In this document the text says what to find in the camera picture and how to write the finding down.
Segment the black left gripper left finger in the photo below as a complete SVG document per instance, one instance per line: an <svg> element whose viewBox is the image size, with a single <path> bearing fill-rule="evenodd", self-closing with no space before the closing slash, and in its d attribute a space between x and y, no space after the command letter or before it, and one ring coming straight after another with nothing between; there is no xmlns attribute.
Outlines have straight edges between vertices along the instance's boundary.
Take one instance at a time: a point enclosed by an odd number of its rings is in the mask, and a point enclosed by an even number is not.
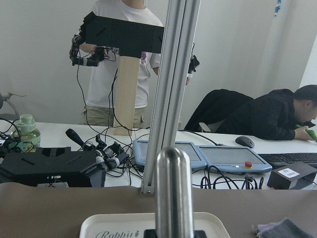
<svg viewBox="0 0 317 238"><path fill-rule="evenodd" d="M143 238L157 238L155 229L144 230Z"/></svg>

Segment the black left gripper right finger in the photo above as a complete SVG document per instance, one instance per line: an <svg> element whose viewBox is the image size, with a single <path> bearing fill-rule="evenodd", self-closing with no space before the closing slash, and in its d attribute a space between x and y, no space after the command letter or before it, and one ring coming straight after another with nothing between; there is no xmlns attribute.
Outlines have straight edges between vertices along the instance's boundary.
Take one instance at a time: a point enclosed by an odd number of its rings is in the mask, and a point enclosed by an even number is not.
<svg viewBox="0 0 317 238"><path fill-rule="evenodd" d="M206 232L203 230L195 230L194 238L207 238Z"/></svg>

